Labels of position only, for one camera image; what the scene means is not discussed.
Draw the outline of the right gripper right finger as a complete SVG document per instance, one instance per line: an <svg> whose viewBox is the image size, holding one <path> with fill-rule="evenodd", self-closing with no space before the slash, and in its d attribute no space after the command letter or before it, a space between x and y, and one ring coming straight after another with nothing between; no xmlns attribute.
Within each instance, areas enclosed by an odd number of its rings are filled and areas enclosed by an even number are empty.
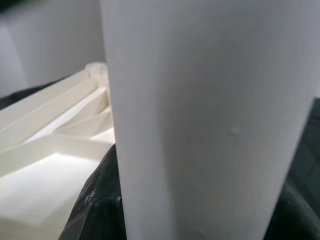
<svg viewBox="0 0 320 240"><path fill-rule="evenodd" d="M320 218L305 198L286 181L273 213L273 236L275 240L318 240Z"/></svg>

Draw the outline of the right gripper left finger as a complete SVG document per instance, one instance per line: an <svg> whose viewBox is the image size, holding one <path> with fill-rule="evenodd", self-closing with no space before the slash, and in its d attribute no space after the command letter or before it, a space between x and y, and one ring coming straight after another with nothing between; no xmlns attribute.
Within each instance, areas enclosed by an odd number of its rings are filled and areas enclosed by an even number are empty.
<svg viewBox="0 0 320 240"><path fill-rule="evenodd" d="M116 145L86 180L64 227L65 240L125 240Z"/></svg>

